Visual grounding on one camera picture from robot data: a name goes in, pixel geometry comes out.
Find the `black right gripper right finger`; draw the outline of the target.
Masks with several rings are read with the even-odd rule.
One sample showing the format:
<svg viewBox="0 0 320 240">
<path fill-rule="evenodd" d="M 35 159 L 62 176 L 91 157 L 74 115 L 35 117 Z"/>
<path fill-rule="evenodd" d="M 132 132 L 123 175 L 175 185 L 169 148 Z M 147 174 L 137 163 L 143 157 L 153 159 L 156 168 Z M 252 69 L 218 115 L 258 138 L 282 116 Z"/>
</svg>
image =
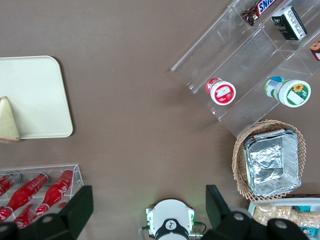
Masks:
<svg viewBox="0 0 320 240">
<path fill-rule="evenodd" d="M 241 209 L 231 210 L 216 185 L 205 188 L 205 209 L 212 229 L 203 240 L 248 240 L 251 218 Z"/>
</svg>

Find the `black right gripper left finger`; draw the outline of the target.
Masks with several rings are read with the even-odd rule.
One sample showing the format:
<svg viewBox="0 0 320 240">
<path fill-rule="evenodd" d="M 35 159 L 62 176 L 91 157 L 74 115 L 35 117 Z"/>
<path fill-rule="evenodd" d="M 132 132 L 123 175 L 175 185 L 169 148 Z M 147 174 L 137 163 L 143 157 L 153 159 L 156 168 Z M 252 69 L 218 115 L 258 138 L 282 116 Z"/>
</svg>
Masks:
<svg viewBox="0 0 320 240">
<path fill-rule="evenodd" d="M 76 240 L 94 211 L 93 188 L 85 185 L 57 213 L 35 222 L 36 240 Z"/>
</svg>

